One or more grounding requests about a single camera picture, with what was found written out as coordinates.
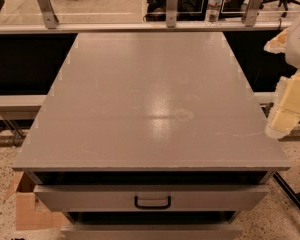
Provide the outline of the yellow foam padded gripper finger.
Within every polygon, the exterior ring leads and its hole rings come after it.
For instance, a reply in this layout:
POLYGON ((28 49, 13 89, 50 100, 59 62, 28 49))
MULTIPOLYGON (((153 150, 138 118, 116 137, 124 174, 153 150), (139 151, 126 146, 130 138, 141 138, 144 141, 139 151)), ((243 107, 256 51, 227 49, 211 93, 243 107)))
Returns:
POLYGON ((274 105, 270 109, 265 133, 281 139, 300 122, 300 69, 290 78, 281 77, 276 86, 274 105))

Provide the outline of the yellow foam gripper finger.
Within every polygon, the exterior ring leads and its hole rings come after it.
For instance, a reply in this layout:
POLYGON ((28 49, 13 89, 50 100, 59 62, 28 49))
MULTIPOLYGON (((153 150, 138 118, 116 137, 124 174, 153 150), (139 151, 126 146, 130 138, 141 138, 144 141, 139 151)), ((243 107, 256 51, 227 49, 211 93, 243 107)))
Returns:
POLYGON ((264 50, 269 53, 279 54, 286 51, 288 28, 282 30, 264 46, 264 50))

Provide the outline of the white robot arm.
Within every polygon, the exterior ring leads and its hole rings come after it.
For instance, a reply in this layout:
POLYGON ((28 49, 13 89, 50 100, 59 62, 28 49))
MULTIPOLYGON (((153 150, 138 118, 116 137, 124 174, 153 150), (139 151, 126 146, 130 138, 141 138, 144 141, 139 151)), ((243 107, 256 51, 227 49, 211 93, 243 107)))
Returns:
POLYGON ((281 139, 300 122, 300 15, 290 27, 264 46, 270 53, 283 53, 287 64, 297 69, 291 77, 281 77, 276 85, 274 105, 265 127, 268 137, 281 139))

